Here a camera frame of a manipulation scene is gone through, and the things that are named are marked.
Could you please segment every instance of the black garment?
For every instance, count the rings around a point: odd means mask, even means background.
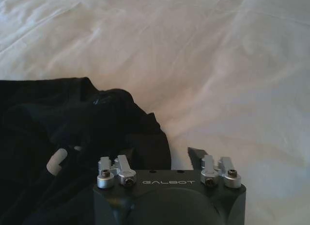
[[[126,154],[134,169],[171,167],[154,114],[124,90],[98,91],[82,78],[0,81],[0,92],[2,225],[92,225],[101,156]],[[46,164],[59,148],[68,156],[53,176]]]

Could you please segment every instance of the black fabric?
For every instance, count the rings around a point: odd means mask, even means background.
[[[166,135],[120,89],[88,78],[0,81],[0,224],[93,224],[101,156],[126,154],[135,169],[170,169]],[[77,151],[74,146],[81,146]],[[53,176],[59,149],[68,156]]]

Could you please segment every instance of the white bedsheet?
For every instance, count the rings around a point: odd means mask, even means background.
[[[309,224],[310,0],[0,0],[1,79],[84,76],[155,112],[173,168],[232,157],[246,224]]]

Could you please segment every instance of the white surface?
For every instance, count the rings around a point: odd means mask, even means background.
[[[174,168],[232,157],[248,225],[309,224],[310,0],[0,0],[0,27],[1,79],[124,88]]]

